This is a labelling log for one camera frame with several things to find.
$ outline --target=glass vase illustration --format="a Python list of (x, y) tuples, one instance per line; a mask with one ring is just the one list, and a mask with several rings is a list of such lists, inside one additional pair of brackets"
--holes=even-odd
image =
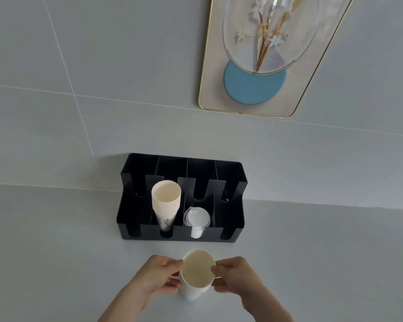
[(287, 68), (306, 51), (317, 28), (319, 0), (229, 0), (223, 41), (229, 62), (223, 83), (244, 105), (271, 99)]

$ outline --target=framed picture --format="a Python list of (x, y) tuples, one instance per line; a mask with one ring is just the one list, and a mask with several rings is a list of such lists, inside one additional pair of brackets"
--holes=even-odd
[(212, 0), (199, 106), (289, 118), (352, 0)]

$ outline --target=right hand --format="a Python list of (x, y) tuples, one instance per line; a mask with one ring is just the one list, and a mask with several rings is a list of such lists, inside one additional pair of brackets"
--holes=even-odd
[(211, 270), (220, 277), (212, 283), (215, 291), (239, 295), (247, 311), (250, 311), (251, 298), (265, 289), (261, 279), (242, 257), (216, 261)]

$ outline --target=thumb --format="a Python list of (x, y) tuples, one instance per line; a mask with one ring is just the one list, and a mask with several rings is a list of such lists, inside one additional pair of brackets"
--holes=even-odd
[(227, 268), (220, 265), (213, 265), (210, 270), (215, 275), (215, 277), (225, 277), (227, 274)]
[(183, 260), (177, 260), (166, 265), (165, 269), (167, 270), (169, 276), (171, 276), (172, 274), (180, 271), (182, 267), (183, 267)]

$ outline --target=gray wall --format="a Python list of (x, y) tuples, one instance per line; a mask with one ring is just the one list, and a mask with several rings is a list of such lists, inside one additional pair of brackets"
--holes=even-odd
[(286, 121), (198, 108), (209, 2), (0, 0), (0, 184), (120, 190), (144, 152), (240, 161), (246, 198), (403, 209), (403, 0), (354, 1)]

